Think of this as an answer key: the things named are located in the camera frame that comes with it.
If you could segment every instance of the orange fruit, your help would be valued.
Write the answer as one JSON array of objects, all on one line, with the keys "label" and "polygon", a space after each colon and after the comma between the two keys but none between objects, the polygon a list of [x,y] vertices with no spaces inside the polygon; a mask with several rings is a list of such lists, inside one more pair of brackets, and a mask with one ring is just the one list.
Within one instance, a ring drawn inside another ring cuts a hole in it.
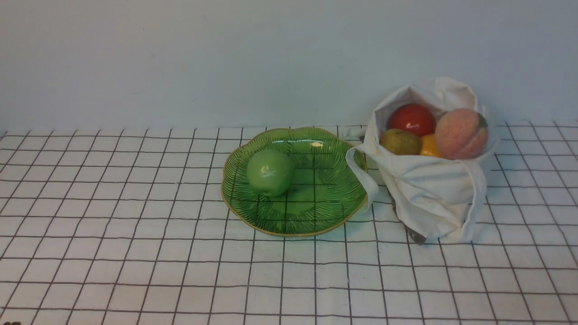
[{"label": "orange fruit", "polygon": [[438,151],[438,147],[435,145],[435,134],[428,134],[421,137],[420,155],[443,158],[442,154]]}]

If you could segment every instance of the peach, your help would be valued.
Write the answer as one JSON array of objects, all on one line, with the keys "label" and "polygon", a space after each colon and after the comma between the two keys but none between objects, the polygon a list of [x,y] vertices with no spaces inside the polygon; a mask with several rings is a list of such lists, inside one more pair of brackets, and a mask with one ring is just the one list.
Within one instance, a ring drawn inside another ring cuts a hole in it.
[{"label": "peach", "polygon": [[479,156],[488,142],[488,124],[478,112],[459,108],[447,112],[435,130],[435,144],[446,159],[471,159]]}]

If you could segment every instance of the leaf-shaped plate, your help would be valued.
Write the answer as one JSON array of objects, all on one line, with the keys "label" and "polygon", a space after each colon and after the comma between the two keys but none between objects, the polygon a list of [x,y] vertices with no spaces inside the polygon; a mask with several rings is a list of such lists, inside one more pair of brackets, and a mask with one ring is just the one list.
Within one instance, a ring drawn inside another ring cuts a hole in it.
[{"label": "leaf-shaped plate", "polygon": [[[283,237],[315,236],[346,222],[367,200],[345,155],[352,145],[334,134],[313,127],[278,128],[255,136],[227,158],[221,195],[230,210],[251,227]],[[254,153],[276,149],[295,165],[286,193],[264,197],[247,181],[247,163]],[[365,157],[355,162],[367,170]]]}]

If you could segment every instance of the apple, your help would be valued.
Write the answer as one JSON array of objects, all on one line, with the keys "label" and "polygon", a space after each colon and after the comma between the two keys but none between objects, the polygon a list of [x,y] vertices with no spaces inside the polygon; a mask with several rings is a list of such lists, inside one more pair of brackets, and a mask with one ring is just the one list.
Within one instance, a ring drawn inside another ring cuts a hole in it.
[{"label": "apple", "polygon": [[294,170],[293,161],[287,155],[264,149],[249,159],[247,180],[257,194],[276,197],[289,189]]}]

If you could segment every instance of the white cloth bag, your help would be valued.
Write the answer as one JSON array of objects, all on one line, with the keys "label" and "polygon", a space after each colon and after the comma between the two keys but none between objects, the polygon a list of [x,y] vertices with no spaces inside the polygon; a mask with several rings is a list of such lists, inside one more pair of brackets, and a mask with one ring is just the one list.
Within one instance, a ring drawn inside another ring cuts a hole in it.
[{"label": "white cloth bag", "polygon": [[[397,156],[379,144],[390,116],[409,103],[424,105],[436,120],[447,111],[471,108],[480,112],[488,123],[488,143],[481,156],[468,160],[447,160],[429,156]],[[355,136],[354,129],[342,135]],[[480,208],[486,197],[486,173],[499,143],[495,124],[488,109],[478,104],[472,89],[461,82],[439,77],[401,87],[373,111],[365,130],[363,143],[347,152],[347,163],[368,193],[371,208],[378,186],[355,164],[356,150],[373,159],[379,168],[395,204],[398,219],[419,244],[428,238],[447,235],[452,242],[472,240]]]}]

